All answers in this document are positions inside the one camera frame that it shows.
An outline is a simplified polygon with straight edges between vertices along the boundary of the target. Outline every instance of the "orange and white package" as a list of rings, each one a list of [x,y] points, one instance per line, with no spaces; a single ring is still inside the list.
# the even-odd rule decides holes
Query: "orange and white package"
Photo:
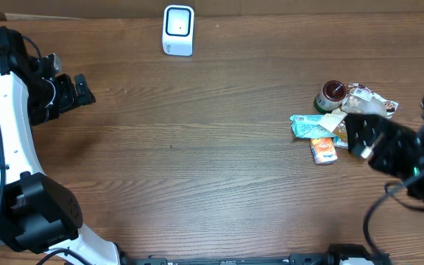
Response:
[[[331,138],[310,139],[310,148],[316,164],[335,163],[338,159]]]

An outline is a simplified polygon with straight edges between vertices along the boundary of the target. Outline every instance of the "pile of groceries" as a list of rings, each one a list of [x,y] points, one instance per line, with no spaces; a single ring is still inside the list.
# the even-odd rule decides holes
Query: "pile of groceries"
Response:
[[[347,149],[344,118],[348,113],[378,114],[390,119],[397,102],[386,100],[359,83],[347,86],[338,81],[326,82],[314,101],[321,114],[293,115],[291,128],[297,138],[310,139],[316,164],[334,163],[335,147]]]

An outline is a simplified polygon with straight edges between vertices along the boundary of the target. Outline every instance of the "small white box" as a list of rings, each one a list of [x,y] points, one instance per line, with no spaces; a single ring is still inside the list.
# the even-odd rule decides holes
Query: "small white box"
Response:
[[[169,55],[191,56],[194,33],[194,10],[183,5],[169,5],[163,18],[163,50]]]

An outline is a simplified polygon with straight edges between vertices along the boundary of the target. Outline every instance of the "wood grain surface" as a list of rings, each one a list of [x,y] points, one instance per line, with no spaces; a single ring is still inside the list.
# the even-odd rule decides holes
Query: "wood grain surface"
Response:
[[[60,55],[96,95],[33,128],[44,171],[75,193],[85,223],[132,257],[365,244],[363,216],[393,179],[343,149],[337,163],[316,166],[289,117],[315,113],[321,85],[339,80],[399,102],[395,121],[418,128],[424,13],[197,18],[192,57],[163,53],[162,22],[0,23]],[[397,264],[424,264],[423,214],[388,201],[370,229]],[[4,247],[0,257],[41,258]]]

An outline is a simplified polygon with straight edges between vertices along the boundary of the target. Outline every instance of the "wooden table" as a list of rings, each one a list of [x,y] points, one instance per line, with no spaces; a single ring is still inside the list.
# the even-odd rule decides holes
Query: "wooden table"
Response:
[[[393,179],[342,149],[316,166],[289,117],[315,113],[321,85],[339,80],[399,102],[395,121],[419,127],[424,13],[197,18],[193,57],[163,53],[162,22],[0,22],[96,95],[33,129],[45,172],[75,193],[85,223],[133,257],[365,244],[363,216]],[[424,264],[423,214],[389,201],[371,233],[400,264]],[[40,258],[0,250],[2,264]]]

